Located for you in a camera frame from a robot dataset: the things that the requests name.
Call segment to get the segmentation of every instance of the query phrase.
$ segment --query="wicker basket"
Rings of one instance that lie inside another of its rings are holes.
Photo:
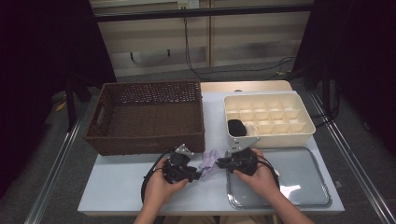
[[[107,83],[85,140],[102,156],[205,151],[199,81]]]

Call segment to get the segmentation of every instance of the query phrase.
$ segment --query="metal tray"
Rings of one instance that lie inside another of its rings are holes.
[[[306,147],[261,149],[279,171],[280,190],[297,206],[329,206],[332,198],[312,152]],[[263,208],[271,205],[238,177],[227,172],[228,198],[233,207]]]

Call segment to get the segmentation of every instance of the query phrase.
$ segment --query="hand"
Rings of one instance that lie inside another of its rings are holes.
[[[169,184],[163,178],[163,164],[166,158],[162,158],[157,166],[156,171],[152,174],[146,186],[145,200],[144,204],[151,204],[153,206],[160,206],[160,208],[166,204],[172,197],[172,195],[183,189],[187,183],[188,179],[184,179],[174,184]]]
[[[258,156],[257,158],[259,161],[264,161],[264,157],[262,152],[256,148],[252,149],[256,155]],[[253,190],[264,197],[265,199],[268,199],[270,195],[273,195],[274,193],[280,192],[279,189],[276,186],[275,180],[273,178],[273,175],[268,167],[266,167],[263,164],[258,163],[257,164],[257,171],[254,173],[254,175],[245,175],[237,170],[234,170],[233,173],[242,181],[247,183]]]

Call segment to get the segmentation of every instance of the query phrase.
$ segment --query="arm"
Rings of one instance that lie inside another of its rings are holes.
[[[262,152],[253,149],[258,155],[263,157]],[[253,176],[245,175],[234,170],[233,173],[242,181],[250,185],[253,190],[266,199],[279,214],[285,224],[288,223],[313,223],[297,207],[295,207],[277,188],[269,168],[258,164],[257,171]]]
[[[160,212],[161,207],[166,204],[172,197],[172,195],[183,189],[187,183],[188,179],[184,179],[175,184],[169,184],[163,178],[163,163],[166,158],[162,158],[157,166],[156,171],[151,176],[146,186],[145,200],[143,202],[142,209],[139,215],[137,215],[135,224],[147,224],[153,223],[155,217]]]

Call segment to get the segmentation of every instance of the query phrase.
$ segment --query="beige container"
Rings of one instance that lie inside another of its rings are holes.
[[[295,93],[233,95],[224,98],[225,118],[240,119],[246,137],[260,137],[250,147],[302,147],[316,128]],[[229,144],[236,138],[228,133]]]

